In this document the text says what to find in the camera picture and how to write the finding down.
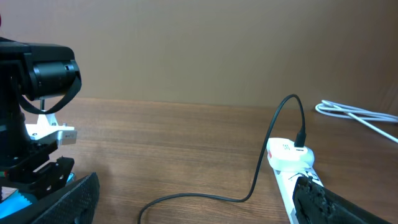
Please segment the white USB charger plug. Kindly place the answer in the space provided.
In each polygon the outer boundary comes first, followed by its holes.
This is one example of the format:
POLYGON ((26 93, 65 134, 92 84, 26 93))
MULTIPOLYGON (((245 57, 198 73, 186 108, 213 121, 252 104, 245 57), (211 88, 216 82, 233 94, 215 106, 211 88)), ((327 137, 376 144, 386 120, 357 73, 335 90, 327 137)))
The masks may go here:
POLYGON ((274 170, 298 172, 313 167, 315 156, 308 147, 296 147, 286 138, 270 138, 267 142, 267 159, 274 170))

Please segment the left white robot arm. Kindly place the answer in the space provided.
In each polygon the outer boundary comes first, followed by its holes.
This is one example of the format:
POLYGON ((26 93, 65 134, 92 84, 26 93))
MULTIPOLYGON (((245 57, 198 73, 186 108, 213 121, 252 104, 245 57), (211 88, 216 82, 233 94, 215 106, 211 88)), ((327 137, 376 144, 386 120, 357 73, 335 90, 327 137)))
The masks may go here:
POLYGON ((74 127, 56 113, 82 86, 71 48, 1 39, 2 223, 91 223, 100 197, 96 174, 76 179, 70 157, 50 160, 74 144, 74 127))

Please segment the white power strip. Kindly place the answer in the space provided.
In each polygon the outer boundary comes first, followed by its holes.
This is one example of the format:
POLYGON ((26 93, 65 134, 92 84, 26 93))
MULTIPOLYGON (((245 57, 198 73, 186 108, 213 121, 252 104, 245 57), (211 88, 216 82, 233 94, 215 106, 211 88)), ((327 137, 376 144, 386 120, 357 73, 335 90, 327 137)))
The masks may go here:
POLYGON ((296 172, 286 172, 273 170, 277 184, 279 186, 280 194, 284 202, 285 210, 287 212, 289 221, 291 224, 299 224, 297 217, 295 216, 296 209, 293 202, 293 192, 297 179, 301 176, 311 177, 314 183, 323 186, 319 176, 313 168, 296 171, 296 172))

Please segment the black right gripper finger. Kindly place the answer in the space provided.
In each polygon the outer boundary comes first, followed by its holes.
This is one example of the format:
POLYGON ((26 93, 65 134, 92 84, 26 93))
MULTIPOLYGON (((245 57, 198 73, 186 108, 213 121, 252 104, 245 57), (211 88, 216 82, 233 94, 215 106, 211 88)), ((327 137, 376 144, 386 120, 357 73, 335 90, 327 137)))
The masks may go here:
POLYGON ((311 177, 297 179, 292 200, 300 224, 389 224, 315 183, 311 177))

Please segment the blue Galaxy smartphone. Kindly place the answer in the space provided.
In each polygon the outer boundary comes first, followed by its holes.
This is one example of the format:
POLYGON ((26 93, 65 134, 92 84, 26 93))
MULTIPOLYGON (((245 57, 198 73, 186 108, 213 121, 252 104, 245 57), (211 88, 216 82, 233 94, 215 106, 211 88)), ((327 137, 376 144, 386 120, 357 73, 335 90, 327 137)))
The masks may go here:
POLYGON ((62 192, 55 192, 46 198, 28 199, 18 190, 1 202, 1 223, 27 223, 40 216, 62 198, 62 192))

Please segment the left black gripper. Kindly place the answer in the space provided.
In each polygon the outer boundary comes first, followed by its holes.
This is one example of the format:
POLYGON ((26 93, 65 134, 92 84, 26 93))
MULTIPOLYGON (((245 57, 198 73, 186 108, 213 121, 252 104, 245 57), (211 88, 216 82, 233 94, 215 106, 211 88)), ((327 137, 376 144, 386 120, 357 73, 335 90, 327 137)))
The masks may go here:
POLYGON ((56 142, 41 144, 29 142, 17 152, 1 153, 1 186, 18 189, 27 197, 42 199, 55 192, 62 198, 40 216, 27 223, 1 224, 91 224, 100 199, 100 182, 93 172, 73 181, 70 175, 74 159, 59 157, 36 170, 49 160, 49 155, 58 149, 56 142))

